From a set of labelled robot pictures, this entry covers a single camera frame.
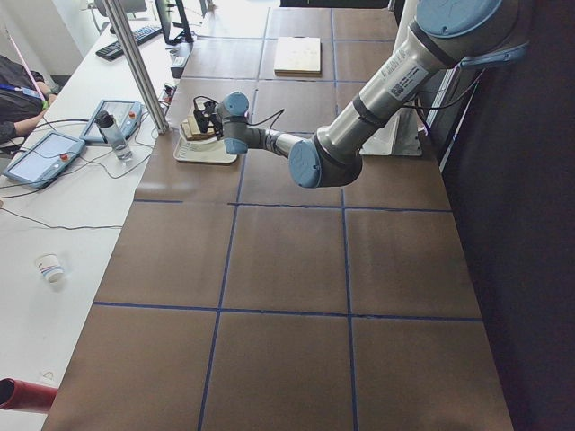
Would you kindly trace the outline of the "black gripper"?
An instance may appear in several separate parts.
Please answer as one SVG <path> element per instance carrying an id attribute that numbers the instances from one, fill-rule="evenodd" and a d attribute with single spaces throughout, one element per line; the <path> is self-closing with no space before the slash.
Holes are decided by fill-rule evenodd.
<path id="1" fill-rule="evenodd" d="M 219 114 L 215 111 L 205 114 L 208 122 L 208 130 L 212 130 L 217 139 L 224 137 L 224 129 Z"/>

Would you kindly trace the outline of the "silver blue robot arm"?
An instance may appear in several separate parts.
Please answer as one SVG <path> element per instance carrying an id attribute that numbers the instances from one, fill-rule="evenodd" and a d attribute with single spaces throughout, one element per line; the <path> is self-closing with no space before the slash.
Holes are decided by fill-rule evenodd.
<path id="1" fill-rule="evenodd" d="M 406 39 L 328 126 L 303 139 L 249 124 L 247 97 L 229 93 L 216 107 L 216 135 L 228 154 L 261 149 L 288 159 L 303 188 L 339 187 L 362 169 L 360 149 L 406 107 L 435 73 L 454 66 L 498 67 L 522 58 L 531 1 L 419 1 Z"/>

